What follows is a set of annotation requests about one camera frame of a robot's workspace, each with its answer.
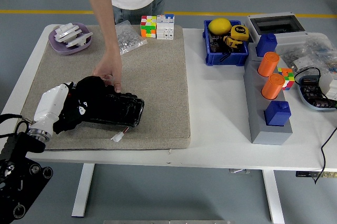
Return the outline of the person's right hand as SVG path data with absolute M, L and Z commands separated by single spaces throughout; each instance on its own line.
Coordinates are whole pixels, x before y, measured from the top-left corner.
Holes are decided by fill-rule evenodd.
M 100 77 L 105 85 L 114 87 L 115 92 L 122 90 L 122 60 L 119 52 L 106 51 L 95 66 L 93 75 Z

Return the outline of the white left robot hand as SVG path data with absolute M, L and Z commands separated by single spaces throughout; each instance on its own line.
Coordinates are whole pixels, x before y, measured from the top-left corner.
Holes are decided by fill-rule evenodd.
M 59 120 L 69 89 L 72 87 L 73 82 L 60 84 L 41 96 L 34 114 L 35 123 L 31 125 L 30 130 L 44 131 L 50 135 L 54 133 L 54 123 Z

